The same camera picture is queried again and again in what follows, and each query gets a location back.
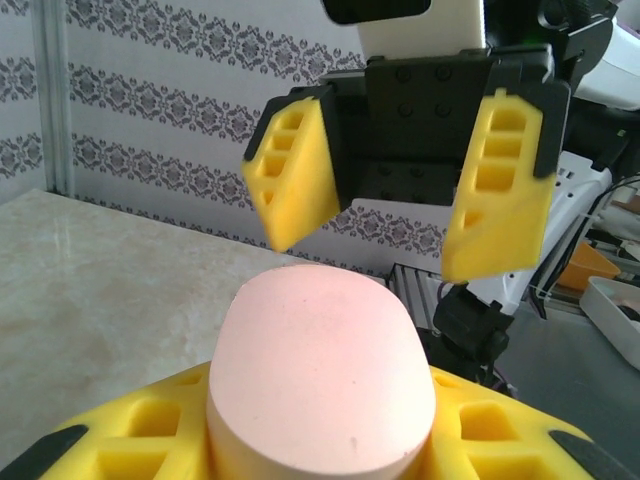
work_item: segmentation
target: pink foam object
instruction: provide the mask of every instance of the pink foam object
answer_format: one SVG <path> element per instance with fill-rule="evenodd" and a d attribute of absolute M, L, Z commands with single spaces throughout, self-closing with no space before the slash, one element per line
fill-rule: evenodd
<path fill-rule="evenodd" d="M 220 478 L 404 477 L 434 415 L 415 328 L 383 286 L 301 265 L 263 273 L 238 292 L 209 378 Z"/>

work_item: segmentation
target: white tray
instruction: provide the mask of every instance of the white tray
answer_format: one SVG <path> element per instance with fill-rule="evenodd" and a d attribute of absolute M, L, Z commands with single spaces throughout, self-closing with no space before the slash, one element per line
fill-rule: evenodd
<path fill-rule="evenodd" d="M 640 288 L 591 277 L 589 287 L 580 299 L 580 307 L 616 350 L 640 370 L 640 323 L 631 321 L 617 307 L 623 300 L 639 304 Z"/>

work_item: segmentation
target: damask pattern wall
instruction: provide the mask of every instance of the damask pattern wall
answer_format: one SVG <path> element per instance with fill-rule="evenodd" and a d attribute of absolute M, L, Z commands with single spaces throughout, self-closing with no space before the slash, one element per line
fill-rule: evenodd
<path fill-rule="evenodd" d="M 361 66 L 319 0 L 67 0 L 77 197 L 259 246 L 240 162 L 266 101 Z M 290 253 L 439 271 L 449 209 L 357 202 Z"/>
<path fill-rule="evenodd" d="M 0 0 L 0 204 L 45 189 L 31 12 Z"/>

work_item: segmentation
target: wall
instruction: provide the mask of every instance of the wall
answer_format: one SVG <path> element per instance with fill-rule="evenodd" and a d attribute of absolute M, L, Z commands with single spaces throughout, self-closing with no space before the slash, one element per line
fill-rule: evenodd
<path fill-rule="evenodd" d="M 266 101 L 362 65 L 319 0 L 67 0 L 77 197 L 265 246 L 240 175 Z M 358 202 L 291 252 L 439 270 L 448 209 Z"/>
<path fill-rule="evenodd" d="M 31 12 L 0 0 L 0 204 L 45 189 Z"/>

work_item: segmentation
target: white table surface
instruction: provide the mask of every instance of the white table surface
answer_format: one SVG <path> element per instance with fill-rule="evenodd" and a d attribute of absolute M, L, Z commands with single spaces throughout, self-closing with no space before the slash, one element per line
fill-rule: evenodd
<path fill-rule="evenodd" d="M 0 207 L 0 468 L 62 421 L 210 360 L 238 288 L 293 257 L 30 192 Z"/>

